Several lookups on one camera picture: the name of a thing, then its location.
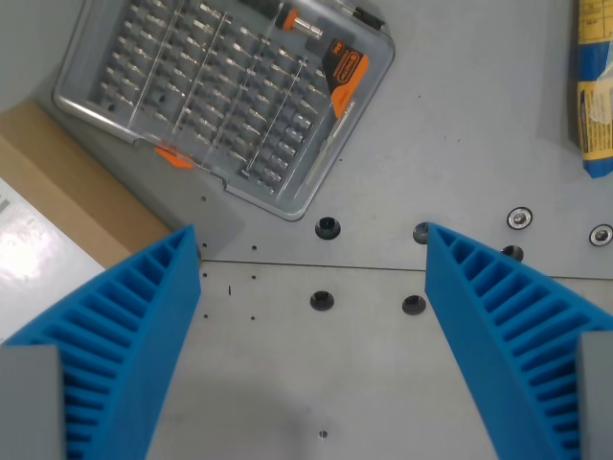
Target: screwdriver bit set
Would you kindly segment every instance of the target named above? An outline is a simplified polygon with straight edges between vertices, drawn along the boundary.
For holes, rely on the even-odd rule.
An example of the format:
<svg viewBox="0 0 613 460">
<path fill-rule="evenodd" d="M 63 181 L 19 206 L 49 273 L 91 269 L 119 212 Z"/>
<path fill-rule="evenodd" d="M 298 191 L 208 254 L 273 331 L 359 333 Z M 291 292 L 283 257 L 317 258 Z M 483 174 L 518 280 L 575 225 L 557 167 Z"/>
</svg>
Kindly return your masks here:
<svg viewBox="0 0 613 460">
<path fill-rule="evenodd" d="M 382 23 L 364 21 L 346 2 L 326 5 L 325 15 L 323 7 L 90 0 L 54 99 L 129 142 L 152 143 L 174 166 L 199 167 L 228 192 L 299 219 L 394 57 Z"/>
</svg>

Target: countersunk screw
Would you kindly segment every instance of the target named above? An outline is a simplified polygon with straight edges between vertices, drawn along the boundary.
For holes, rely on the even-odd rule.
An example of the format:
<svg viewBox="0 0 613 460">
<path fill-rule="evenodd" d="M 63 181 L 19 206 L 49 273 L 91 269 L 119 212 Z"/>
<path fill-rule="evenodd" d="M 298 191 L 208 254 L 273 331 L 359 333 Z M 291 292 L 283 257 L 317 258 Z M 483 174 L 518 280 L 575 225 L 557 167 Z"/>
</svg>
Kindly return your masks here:
<svg viewBox="0 0 613 460">
<path fill-rule="evenodd" d="M 525 207 L 513 209 L 507 216 L 507 225 L 513 230 L 523 230 L 533 222 L 533 212 Z"/>
<path fill-rule="evenodd" d="M 613 227 L 602 224 L 590 232 L 590 243 L 595 246 L 606 246 L 613 240 Z"/>
</svg>

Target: cardboard box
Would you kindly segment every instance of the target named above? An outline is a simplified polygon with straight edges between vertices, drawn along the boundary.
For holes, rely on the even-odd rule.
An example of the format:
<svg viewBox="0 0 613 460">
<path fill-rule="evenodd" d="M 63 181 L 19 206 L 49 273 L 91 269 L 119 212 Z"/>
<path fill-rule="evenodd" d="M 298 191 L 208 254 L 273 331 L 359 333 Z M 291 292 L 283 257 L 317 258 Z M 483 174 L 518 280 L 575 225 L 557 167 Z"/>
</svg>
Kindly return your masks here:
<svg viewBox="0 0 613 460">
<path fill-rule="evenodd" d="M 0 115 L 0 177 L 104 267 L 170 232 L 36 103 Z"/>
</svg>

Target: mounting hole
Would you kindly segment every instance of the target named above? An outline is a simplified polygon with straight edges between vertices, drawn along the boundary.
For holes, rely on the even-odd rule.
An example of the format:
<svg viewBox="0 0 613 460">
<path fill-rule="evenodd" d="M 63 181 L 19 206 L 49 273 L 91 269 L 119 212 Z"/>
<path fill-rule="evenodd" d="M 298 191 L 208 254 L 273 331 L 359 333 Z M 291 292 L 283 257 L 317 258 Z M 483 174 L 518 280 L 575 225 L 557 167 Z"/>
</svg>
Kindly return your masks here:
<svg viewBox="0 0 613 460">
<path fill-rule="evenodd" d="M 507 216 L 507 225 L 513 230 L 523 230 L 531 223 L 533 223 L 533 212 L 523 206 L 513 209 Z"/>
<path fill-rule="evenodd" d="M 413 240 L 417 244 L 428 244 L 428 228 L 428 222 L 422 222 L 413 229 Z"/>
<path fill-rule="evenodd" d="M 406 314 L 416 315 L 425 310 L 425 300 L 420 295 L 411 295 L 402 302 L 402 311 Z"/>
<path fill-rule="evenodd" d="M 317 311 L 328 311 L 334 306 L 334 296 L 326 290 L 320 290 L 310 296 L 310 305 Z"/>
<path fill-rule="evenodd" d="M 341 234 L 341 224 L 335 218 L 320 218 L 315 233 L 322 240 L 334 240 Z"/>
<path fill-rule="evenodd" d="M 524 250 L 519 246 L 507 246 L 500 252 L 502 252 L 505 256 L 509 256 L 513 259 L 516 259 L 518 262 L 524 260 Z"/>
<path fill-rule="evenodd" d="M 594 246 L 606 246 L 613 240 L 613 227 L 599 225 L 590 232 L 590 243 Z"/>
</svg>

